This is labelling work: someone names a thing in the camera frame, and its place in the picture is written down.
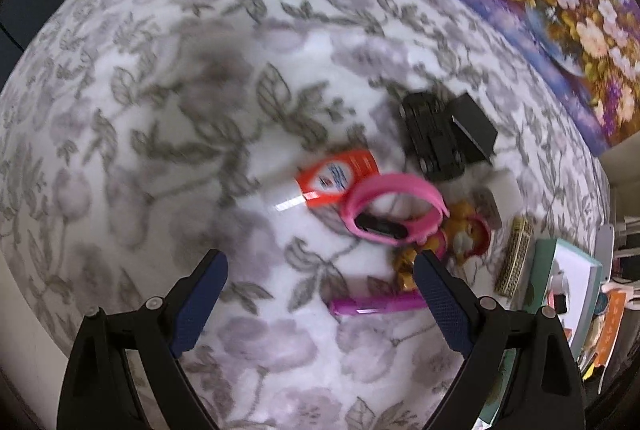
pink fitness band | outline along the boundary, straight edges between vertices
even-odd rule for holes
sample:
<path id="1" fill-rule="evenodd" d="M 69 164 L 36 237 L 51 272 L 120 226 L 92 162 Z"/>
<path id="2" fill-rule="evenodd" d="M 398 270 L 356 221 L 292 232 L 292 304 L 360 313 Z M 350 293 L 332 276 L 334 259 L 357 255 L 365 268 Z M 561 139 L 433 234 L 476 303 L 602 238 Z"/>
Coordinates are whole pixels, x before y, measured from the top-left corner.
<path id="1" fill-rule="evenodd" d="M 394 221 L 364 213 L 364 209 L 382 195 L 407 193 L 433 206 L 416 220 Z M 442 217 L 449 216 L 442 195 L 435 186 L 417 175 L 380 174 L 367 177 L 348 192 L 340 217 L 347 229 L 356 236 L 390 245 L 404 245 L 423 241 L 438 230 Z"/>

magenta marker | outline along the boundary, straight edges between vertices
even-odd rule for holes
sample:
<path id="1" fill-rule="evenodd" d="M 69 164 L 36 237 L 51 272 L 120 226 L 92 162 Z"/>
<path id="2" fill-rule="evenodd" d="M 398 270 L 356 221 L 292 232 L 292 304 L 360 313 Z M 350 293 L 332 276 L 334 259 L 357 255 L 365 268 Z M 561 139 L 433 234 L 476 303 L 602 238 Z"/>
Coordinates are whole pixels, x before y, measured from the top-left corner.
<path id="1" fill-rule="evenodd" d="M 400 293 L 396 296 L 372 296 L 368 298 L 342 298 L 329 304 L 329 311 L 334 315 L 370 315 L 399 313 L 426 309 L 427 303 L 418 291 Z"/>

table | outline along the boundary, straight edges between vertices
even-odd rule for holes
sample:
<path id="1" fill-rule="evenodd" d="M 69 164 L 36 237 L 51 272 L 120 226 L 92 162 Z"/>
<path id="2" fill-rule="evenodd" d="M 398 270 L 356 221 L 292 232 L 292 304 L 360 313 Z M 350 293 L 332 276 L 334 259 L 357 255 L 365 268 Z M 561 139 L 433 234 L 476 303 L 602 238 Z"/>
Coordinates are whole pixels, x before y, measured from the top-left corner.
<path id="1" fill-rule="evenodd" d="M 136 309 L 216 247 L 228 284 L 183 367 L 224 428 L 421 428 L 460 366 L 430 313 L 336 320 L 325 307 L 389 291 L 389 249 L 331 208 L 267 214 L 259 191 L 350 146 L 415 172 L 398 102 L 422 89 L 468 92 L 536 233 L 593 247 L 609 209 L 599 162 L 544 80 L 458 0 L 68 0 L 0 95 L 0 248 L 68 353 L 91 305 Z M 477 294 L 507 236 L 454 270 Z"/>

